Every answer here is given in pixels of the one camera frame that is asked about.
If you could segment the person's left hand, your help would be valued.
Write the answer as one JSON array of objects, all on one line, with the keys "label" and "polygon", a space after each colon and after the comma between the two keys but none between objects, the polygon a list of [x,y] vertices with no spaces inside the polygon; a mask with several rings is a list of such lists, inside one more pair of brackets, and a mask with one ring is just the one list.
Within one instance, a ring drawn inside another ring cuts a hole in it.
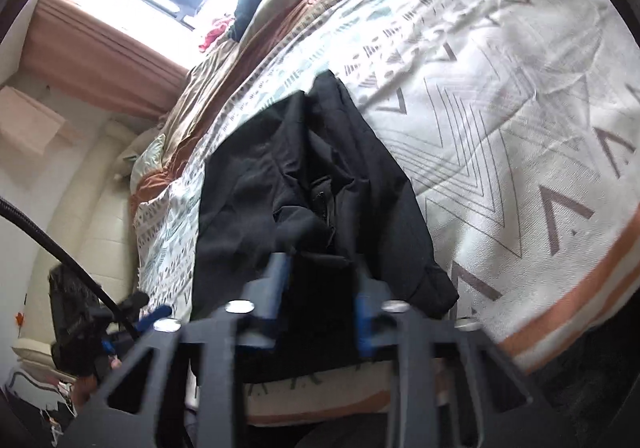
[{"label": "person's left hand", "polygon": [[122,362],[117,356],[102,357],[98,360],[96,372],[90,376],[80,376],[72,385],[70,399],[76,411],[79,411],[96,392],[108,372],[119,368]]}]

